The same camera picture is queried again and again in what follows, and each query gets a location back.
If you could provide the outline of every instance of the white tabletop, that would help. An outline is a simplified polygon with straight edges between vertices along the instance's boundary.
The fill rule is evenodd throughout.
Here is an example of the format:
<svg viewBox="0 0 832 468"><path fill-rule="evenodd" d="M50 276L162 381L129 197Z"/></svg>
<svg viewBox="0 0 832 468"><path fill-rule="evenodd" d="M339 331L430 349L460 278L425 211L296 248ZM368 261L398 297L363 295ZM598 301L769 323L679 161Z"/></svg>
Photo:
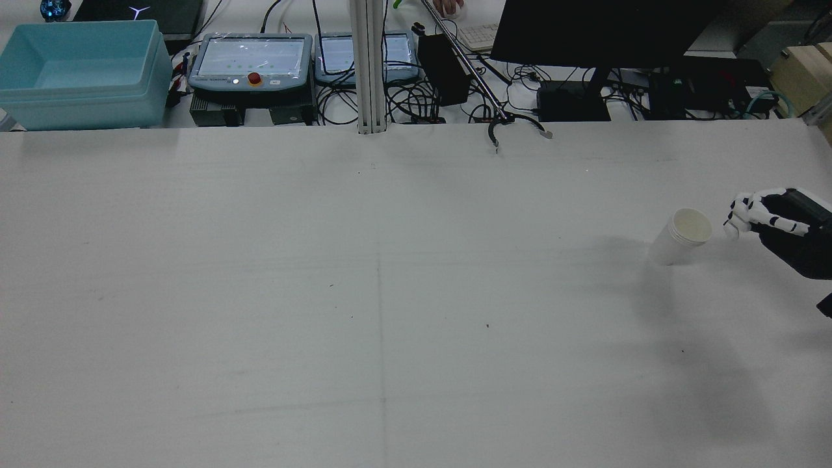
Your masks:
<svg viewBox="0 0 832 468"><path fill-rule="evenodd" d="M823 137L549 128L0 134L0 466L828 467L830 283L719 231Z"/></svg>

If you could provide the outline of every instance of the white cup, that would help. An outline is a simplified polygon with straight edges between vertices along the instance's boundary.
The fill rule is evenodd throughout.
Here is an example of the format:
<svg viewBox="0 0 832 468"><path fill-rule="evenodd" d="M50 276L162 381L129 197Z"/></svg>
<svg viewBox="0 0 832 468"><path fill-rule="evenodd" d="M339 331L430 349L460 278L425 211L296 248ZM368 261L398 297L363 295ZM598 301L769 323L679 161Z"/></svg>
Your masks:
<svg viewBox="0 0 832 468"><path fill-rule="evenodd" d="M711 222L698 210L676 210L650 246L647 256L659 265L673 265L711 238Z"/></svg>

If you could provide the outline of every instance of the black monitor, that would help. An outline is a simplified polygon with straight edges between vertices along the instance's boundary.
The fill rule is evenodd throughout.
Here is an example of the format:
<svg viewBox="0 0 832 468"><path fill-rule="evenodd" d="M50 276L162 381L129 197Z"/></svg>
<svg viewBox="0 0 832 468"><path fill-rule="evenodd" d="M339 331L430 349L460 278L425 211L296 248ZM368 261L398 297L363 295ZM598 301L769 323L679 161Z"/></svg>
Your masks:
<svg viewBox="0 0 832 468"><path fill-rule="evenodd" d="M684 55L726 0L506 0L491 58L594 67L557 85L563 119L609 120L600 93L613 68L665 67Z"/></svg>

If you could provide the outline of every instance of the plastic storage box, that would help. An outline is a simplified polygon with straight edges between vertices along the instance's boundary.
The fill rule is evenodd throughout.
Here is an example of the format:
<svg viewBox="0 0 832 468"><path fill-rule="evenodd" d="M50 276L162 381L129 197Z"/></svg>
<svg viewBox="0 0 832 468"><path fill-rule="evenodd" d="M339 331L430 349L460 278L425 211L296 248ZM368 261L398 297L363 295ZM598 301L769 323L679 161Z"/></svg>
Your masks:
<svg viewBox="0 0 832 468"><path fill-rule="evenodd" d="M154 20L23 24L0 55L0 107L27 130L158 125L171 72Z"/></svg>

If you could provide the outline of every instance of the metal pole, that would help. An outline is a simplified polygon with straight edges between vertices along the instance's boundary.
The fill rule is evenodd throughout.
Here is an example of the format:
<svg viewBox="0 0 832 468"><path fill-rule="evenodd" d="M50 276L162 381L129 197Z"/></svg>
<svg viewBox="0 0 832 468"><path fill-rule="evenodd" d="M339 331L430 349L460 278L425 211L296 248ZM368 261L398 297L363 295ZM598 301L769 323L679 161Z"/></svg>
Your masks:
<svg viewBox="0 0 832 468"><path fill-rule="evenodd" d="M384 56L381 41L384 35L383 0L349 0L353 25L355 57L355 91L358 94L359 133L387 130L384 111Z"/></svg>
<svg viewBox="0 0 832 468"><path fill-rule="evenodd" d="M442 33L445 35L445 37L448 38L448 42L451 43L451 47L453 47L453 50L457 53L457 57L459 57L459 60L463 61L465 67L473 75L473 78L477 80L477 84L479 85L480 89L483 90L488 100L491 101L491 105L494 106L494 111L497 114L499 114L500 120L510 120L506 112L503 110L503 106L500 105L500 101L497 99L497 96L495 96L494 92L491 91L491 88L488 87L487 84L485 84L485 80L483 80L483 77L479 76L479 73L477 73L477 68L473 65L473 62L471 62L468 56L465 55L465 51L462 49L462 47L459 46L457 38L445 26L445 22L442 21L442 17L439 16L439 13L436 11L436 9L433 8L433 6L428 2L428 0L422 0L422 4L425 8L428 9L428 12L433 17L433 20L436 22L439 28L442 29Z"/></svg>

